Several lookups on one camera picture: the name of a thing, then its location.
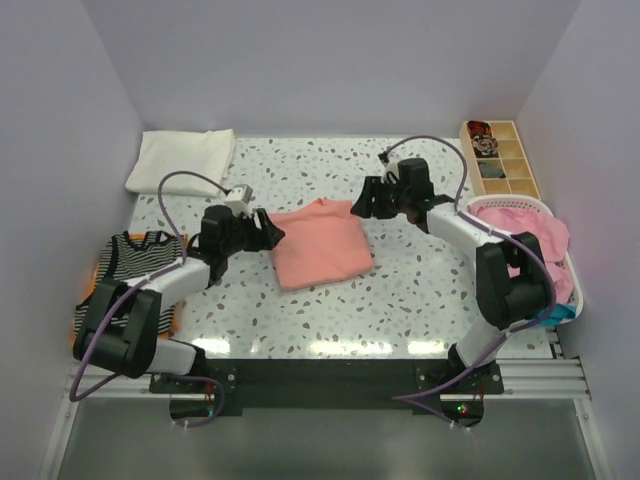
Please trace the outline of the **salmon pink t shirt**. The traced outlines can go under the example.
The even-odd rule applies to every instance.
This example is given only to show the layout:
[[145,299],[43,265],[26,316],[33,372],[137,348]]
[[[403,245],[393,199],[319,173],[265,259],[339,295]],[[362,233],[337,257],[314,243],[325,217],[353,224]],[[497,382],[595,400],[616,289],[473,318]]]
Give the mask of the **salmon pink t shirt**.
[[349,200],[319,198],[272,223],[285,237],[271,251],[280,287],[285,291],[349,280],[373,268],[371,250]]

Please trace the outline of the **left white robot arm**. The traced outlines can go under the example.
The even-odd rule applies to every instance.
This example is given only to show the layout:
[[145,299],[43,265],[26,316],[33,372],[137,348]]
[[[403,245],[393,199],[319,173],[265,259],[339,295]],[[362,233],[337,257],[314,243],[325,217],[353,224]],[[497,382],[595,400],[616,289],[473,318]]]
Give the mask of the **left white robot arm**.
[[226,206],[207,208],[185,260],[138,278],[97,284],[73,345],[74,358],[82,369],[92,365],[128,378],[167,374],[185,392],[200,390],[208,371],[204,350],[161,339],[161,314],[218,282],[235,254],[271,251],[284,238],[262,208],[249,215]]

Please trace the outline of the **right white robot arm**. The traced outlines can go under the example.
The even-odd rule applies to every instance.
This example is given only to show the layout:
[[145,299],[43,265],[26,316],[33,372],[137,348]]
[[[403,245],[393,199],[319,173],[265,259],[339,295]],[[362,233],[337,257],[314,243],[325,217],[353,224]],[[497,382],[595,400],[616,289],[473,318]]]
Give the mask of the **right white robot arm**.
[[469,392],[480,382],[480,367],[494,360],[510,334],[555,308],[555,287],[537,237],[493,227],[463,211],[459,197],[436,193],[421,158],[402,160],[382,176],[367,176],[351,213],[379,220],[403,214],[471,261],[479,318],[449,348],[445,379],[456,392]]

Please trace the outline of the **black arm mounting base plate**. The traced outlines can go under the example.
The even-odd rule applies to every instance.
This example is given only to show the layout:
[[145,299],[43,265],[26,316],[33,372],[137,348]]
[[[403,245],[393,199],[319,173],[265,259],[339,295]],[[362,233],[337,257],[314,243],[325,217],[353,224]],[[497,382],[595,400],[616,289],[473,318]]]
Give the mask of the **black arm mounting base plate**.
[[435,360],[229,360],[206,362],[205,380],[154,376],[152,394],[171,397],[174,419],[202,418],[207,407],[225,416],[246,409],[397,410],[399,394],[436,385],[447,362]]

